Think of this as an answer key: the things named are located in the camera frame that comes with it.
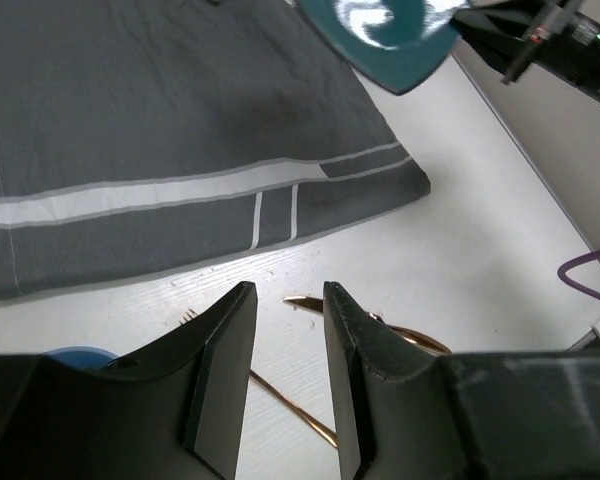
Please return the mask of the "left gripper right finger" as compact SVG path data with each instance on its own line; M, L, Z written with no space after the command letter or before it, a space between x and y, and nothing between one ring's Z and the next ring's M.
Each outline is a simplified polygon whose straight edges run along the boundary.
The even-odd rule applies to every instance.
M600 351L434 356L323 290L344 479L600 479Z

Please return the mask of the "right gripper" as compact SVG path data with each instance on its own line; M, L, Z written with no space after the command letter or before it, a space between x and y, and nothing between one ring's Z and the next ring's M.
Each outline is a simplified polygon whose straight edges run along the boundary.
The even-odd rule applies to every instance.
M457 10L452 27L505 85L536 64L600 104L600 23L580 1L501 1Z

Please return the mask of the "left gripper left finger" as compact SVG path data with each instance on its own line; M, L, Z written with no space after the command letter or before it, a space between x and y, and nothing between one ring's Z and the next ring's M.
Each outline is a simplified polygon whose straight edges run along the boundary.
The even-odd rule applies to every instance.
M0 355L0 479L231 479L256 327L241 282L102 369Z

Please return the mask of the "copper knife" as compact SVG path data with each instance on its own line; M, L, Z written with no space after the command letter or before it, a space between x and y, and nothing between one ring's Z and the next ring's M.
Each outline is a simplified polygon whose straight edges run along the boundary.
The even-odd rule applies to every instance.
M294 308L301 308L303 310L315 312L316 314L323 313L323 300L321 298L315 298L304 295L294 295L285 297L283 299L283 302L292 305ZM434 355L448 355L452 353L452 351L447 346L424 333L418 332L413 329L409 329L407 327L390 325L386 323L381 316L372 312L368 312L368 316L386 325L391 330L399 334L404 340L419 347L424 351L427 351Z

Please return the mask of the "copper fork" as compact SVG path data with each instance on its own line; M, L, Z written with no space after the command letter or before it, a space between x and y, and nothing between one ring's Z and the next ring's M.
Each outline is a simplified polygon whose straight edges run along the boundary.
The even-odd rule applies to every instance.
M303 409L296 402L288 398L278 389L276 389L270 382L256 373L254 370L250 370L250 378L256 381L262 388L267 390L277 400L283 403L289 410L291 410L297 417L299 417L306 425L308 425L314 432L316 432L322 439L324 439L330 446L337 449L337 436L336 433L327 427L324 423L319 421L308 411Z

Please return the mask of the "blue plastic cup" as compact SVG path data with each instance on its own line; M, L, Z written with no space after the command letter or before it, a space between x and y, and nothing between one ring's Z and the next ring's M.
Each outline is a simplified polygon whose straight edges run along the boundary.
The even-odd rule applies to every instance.
M117 358L116 354L107 350L87 346L59 348L44 355L79 370L101 370Z

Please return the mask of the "teal square plate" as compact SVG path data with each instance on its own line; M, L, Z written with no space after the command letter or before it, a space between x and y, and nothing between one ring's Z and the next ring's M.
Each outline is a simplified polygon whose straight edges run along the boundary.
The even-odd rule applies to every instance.
M426 81L451 54L462 0L302 0L300 13L368 80L394 95Z

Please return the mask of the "grey striped cloth placemat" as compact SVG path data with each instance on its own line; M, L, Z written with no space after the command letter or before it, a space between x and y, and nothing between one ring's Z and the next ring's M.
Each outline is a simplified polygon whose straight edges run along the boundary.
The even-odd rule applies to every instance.
M0 1L0 300L312 238L430 190L284 1Z

